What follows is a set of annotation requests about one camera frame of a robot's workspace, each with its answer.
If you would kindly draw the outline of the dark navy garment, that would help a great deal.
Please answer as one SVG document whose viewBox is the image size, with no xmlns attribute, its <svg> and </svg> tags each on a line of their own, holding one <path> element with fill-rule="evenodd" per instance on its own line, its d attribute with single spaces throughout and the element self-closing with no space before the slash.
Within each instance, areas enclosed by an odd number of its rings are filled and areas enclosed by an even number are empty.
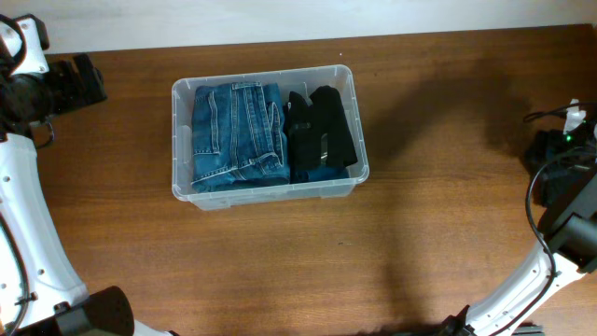
<svg viewBox="0 0 597 336">
<path fill-rule="evenodd" d="M 530 177 L 534 177 L 540 167 L 555 156 L 568 152 L 588 149 L 562 131 L 539 131 L 523 155 L 523 165 Z M 535 202 L 550 207 L 565 191 L 577 182 L 589 169 L 590 160 L 583 157 L 570 157 L 552 163 L 545 168 L 535 182 L 533 195 Z"/>
</svg>

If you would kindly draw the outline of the dark blue jeans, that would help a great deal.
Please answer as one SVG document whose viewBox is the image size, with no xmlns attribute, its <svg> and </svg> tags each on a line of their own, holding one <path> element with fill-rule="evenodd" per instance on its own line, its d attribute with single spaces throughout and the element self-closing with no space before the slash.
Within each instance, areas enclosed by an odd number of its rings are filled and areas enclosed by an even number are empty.
<svg viewBox="0 0 597 336">
<path fill-rule="evenodd" d="M 285 114 L 277 84 L 200 86 L 192 113 L 191 187 L 199 192 L 290 182 Z"/>
</svg>

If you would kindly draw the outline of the teal blue garment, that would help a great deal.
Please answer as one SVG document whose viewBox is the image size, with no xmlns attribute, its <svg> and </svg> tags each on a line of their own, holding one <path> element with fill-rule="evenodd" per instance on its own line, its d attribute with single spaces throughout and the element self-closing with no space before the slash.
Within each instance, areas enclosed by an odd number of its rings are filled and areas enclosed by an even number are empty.
<svg viewBox="0 0 597 336">
<path fill-rule="evenodd" d="M 298 170 L 291 174 L 293 184 L 321 182 L 327 180 L 349 178 L 349 173 L 344 167 L 319 166 L 312 170 Z"/>
</svg>

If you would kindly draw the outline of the black garment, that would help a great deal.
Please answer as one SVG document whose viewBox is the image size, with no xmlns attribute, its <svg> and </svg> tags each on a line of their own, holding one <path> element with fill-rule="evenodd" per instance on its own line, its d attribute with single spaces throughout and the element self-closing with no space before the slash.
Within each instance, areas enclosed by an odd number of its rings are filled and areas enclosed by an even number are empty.
<svg viewBox="0 0 597 336">
<path fill-rule="evenodd" d="M 309 171 L 322 165 L 346 168 L 357 163 L 340 92 L 320 86 L 310 99 L 311 104 L 298 92 L 289 93 L 285 130 L 291 166 Z"/>
</svg>

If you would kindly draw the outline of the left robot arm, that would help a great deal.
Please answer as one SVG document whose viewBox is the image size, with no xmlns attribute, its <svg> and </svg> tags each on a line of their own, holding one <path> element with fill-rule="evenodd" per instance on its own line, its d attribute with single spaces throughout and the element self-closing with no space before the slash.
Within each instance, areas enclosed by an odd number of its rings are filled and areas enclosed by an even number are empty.
<svg viewBox="0 0 597 336">
<path fill-rule="evenodd" d="M 51 63 L 44 75 L 1 80 L 1 314 L 5 335 L 132 335 L 136 320 L 119 287 L 91 294 L 62 247 L 43 195 L 32 129 L 105 100 L 86 54 Z"/>
</svg>

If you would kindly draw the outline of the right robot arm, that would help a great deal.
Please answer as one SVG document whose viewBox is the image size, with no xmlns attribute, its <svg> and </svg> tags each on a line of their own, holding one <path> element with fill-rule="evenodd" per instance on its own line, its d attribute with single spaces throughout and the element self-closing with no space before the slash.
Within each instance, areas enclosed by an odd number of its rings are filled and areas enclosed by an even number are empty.
<svg viewBox="0 0 597 336">
<path fill-rule="evenodd" d="M 488 297 L 443 322 L 438 335 L 540 335 L 525 320 L 564 287 L 596 271 L 596 167 L 583 172 L 536 221 L 535 184 L 556 163 L 580 157 L 596 162 L 596 150 L 573 147 L 545 161 L 530 180 L 525 212 L 536 238 L 522 264 Z"/>
</svg>

